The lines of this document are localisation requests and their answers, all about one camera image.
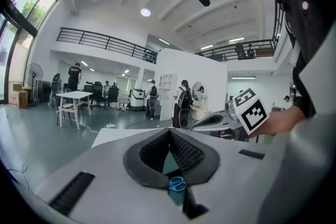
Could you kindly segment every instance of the scissors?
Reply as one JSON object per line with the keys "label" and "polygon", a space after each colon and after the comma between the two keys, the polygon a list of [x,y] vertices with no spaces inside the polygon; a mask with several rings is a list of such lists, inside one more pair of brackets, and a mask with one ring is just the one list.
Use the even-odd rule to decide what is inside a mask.
{"label": "scissors", "polygon": [[177,193],[184,191],[185,189],[185,181],[181,176],[174,176],[169,181],[169,190],[173,190]]}

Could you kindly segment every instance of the ceiling light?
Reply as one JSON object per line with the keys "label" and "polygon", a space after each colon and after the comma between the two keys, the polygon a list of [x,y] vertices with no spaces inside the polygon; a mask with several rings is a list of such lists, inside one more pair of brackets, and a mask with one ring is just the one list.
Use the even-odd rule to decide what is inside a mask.
{"label": "ceiling light", "polygon": [[243,39],[245,39],[245,38],[241,37],[241,38],[231,39],[231,40],[229,40],[229,42],[239,41],[239,40],[243,40]]}
{"label": "ceiling light", "polygon": [[201,48],[201,50],[205,50],[205,49],[207,49],[207,48],[211,48],[211,47],[213,47],[214,45],[209,45],[209,46],[206,46],[206,47],[203,47],[203,48]]}
{"label": "ceiling light", "polygon": [[160,41],[162,41],[163,43],[166,43],[168,45],[170,45],[167,41],[164,41],[163,39],[159,38]]}
{"label": "ceiling light", "polygon": [[145,16],[145,17],[151,16],[151,11],[147,8],[143,8],[140,12],[142,16]]}
{"label": "ceiling light", "polygon": [[255,79],[256,77],[231,77],[232,79]]}

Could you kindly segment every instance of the white button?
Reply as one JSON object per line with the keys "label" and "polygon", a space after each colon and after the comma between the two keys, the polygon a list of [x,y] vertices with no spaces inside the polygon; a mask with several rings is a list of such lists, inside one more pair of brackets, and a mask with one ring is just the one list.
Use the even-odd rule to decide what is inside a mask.
{"label": "white button", "polygon": [[308,3],[307,3],[306,1],[304,1],[304,2],[302,3],[302,8],[303,8],[304,10],[307,10],[307,9],[308,9]]}

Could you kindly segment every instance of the black metal railing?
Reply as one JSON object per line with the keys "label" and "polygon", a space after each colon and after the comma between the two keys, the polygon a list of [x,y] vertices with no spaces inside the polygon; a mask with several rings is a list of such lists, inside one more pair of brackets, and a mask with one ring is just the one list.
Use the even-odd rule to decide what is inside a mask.
{"label": "black metal railing", "polygon": [[67,27],[61,27],[57,41],[65,41],[104,50],[111,50],[151,63],[156,63],[156,58],[158,56],[158,53],[155,51],[148,50],[144,47],[119,38]]}
{"label": "black metal railing", "polygon": [[229,60],[246,60],[258,57],[273,56],[277,48],[282,29],[284,8],[275,0],[275,16],[272,39],[253,40],[247,42],[237,42],[222,47],[204,50],[197,55],[211,58],[223,62]]}

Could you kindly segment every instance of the white cube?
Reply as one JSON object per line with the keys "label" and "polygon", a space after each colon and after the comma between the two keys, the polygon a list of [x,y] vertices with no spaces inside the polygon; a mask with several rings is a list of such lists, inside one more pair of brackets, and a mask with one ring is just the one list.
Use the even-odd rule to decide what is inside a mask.
{"label": "white cube", "polygon": [[250,88],[233,98],[233,106],[247,134],[252,133],[269,118],[262,100]]}

